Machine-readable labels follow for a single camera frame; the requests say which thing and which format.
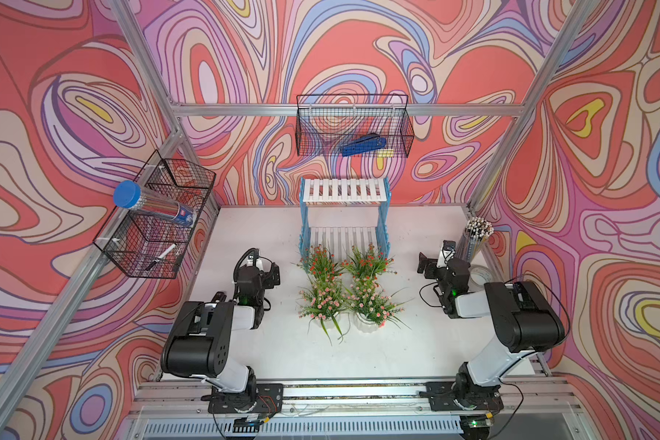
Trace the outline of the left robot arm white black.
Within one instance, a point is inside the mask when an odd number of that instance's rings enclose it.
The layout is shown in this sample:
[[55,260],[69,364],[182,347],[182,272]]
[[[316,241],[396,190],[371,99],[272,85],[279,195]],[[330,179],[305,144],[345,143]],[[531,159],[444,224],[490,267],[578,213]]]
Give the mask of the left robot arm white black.
[[265,293],[280,284],[276,263],[267,271],[252,263],[235,269],[233,298],[218,291],[209,302],[185,302],[163,348],[161,370],[208,382],[225,396],[256,399],[256,375],[232,359],[231,336],[260,327],[269,310]]

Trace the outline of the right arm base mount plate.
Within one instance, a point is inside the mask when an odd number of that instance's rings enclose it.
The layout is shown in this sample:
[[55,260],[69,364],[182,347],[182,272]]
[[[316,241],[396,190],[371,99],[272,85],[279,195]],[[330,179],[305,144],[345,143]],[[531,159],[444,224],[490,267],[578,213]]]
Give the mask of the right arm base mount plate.
[[482,412],[498,414],[503,408],[500,387],[481,387],[456,381],[429,381],[420,398],[429,401],[433,412]]

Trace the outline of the pink flower pot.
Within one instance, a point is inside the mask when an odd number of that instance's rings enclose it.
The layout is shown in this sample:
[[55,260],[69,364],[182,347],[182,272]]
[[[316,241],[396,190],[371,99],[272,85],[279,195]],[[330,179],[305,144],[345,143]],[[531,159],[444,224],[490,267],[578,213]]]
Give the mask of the pink flower pot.
[[346,332],[341,327],[340,318],[347,308],[341,278],[311,279],[310,286],[300,289],[299,295],[299,316],[317,323],[327,338],[330,338],[331,330],[337,331],[337,340],[343,342]]
[[404,302],[396,302],[381,284],[372,278],[353,278],[346,288],[346,306],[356,321],[357,328],[371,333],[392,323],[403,325],[400,315]]

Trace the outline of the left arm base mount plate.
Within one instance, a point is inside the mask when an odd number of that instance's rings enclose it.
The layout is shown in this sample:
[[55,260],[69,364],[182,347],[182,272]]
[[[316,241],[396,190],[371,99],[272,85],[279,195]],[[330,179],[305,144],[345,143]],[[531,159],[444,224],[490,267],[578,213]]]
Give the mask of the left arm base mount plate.
[[282,383],[249,385],[240,393],[215,390],[208,399],[209,414],[277,414],[282,410]]

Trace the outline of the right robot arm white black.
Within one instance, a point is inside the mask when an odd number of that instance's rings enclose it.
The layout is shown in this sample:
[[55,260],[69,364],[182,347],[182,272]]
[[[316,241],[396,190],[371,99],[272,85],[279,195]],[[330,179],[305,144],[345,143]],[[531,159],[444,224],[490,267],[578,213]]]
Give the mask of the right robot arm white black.
[[469,289],[470,264],[460,258],[418,256],[417,272],[436,283],[440,308],[451,319],[489,317],[494,337],[460,366],[450,393],[457,399],[493,395],[521,359],[565,341],[561,318],[533,282],[486,282]]

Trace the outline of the red flower pot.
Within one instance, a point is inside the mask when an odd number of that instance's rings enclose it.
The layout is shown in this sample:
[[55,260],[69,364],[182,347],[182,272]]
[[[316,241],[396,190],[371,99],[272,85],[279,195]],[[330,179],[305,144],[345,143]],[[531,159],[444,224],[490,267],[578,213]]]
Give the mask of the red flower pot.
[[310,247],[301,259],[301,267],[313,281],[333,281],[343,271],[341,264],[335,261],[334,254],[323,245]]
[[393,263],[394,258],[370,244],[364,250],[353,246],[343,261],[343,267],[356,280],[374,280],[389,271]]

